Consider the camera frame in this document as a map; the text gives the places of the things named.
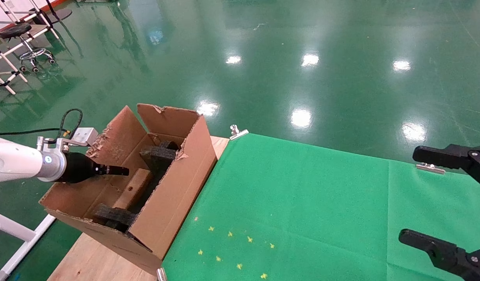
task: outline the green cloth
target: green cloth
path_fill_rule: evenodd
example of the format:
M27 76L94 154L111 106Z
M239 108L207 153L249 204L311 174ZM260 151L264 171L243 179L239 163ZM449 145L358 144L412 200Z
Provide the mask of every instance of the green cloth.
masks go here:
M479 249L480 185L248 134L229 142L163 267L170 281L462 280L401 244L403 228Z

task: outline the torn cardboard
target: torn cardboard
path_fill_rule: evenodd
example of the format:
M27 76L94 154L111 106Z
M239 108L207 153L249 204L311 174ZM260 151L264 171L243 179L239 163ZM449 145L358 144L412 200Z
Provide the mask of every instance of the torn cardboard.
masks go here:
M140 103L138 113L148 132L126 106L86 153L98 163L129 168L129 176L55 183L39 203L49 214L155 275L217 158L205 119L197 112ZM113 206L135 172L148 169L140 150L164 140L176 142L181 149L128 232L97 224L96 206Z

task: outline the green epoxy floor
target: green epoxy floor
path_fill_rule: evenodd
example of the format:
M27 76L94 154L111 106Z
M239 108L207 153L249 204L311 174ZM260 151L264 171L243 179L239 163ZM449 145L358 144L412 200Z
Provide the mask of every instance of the green epoxy floor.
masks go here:
M55 127L72 107L101 131L124 105L154 103L199 110L212 135L236 123L404 162L421 144L480 145L480 0L119 4L67 4L66 48L35 43L58 66L14 80L16 96L0 89L0 131ZM34 228L49 186L1 183L0 212ZM57 222L10 280L47 279L78 235ZM19 244L0 236L0 268Z

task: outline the black stool seat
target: black stool seat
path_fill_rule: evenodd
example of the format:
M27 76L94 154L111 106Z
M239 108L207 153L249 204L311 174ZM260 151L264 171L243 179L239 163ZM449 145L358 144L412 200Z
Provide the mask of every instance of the black stool seat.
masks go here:
M8 27L0 32L0 37L2 39L10 39L13 37L19 37L21 34L25 34L27 31L31 30L32 26L28 23L20 23L19 25L14 25Z

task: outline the wooden table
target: wooden table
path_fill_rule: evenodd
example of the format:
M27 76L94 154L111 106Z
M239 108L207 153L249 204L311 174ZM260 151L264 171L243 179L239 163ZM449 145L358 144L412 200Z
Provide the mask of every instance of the wooden table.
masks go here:
M219 158L229 139L210 137ZM48 281L155 281L156 277L133 265L84 233L60 262Z

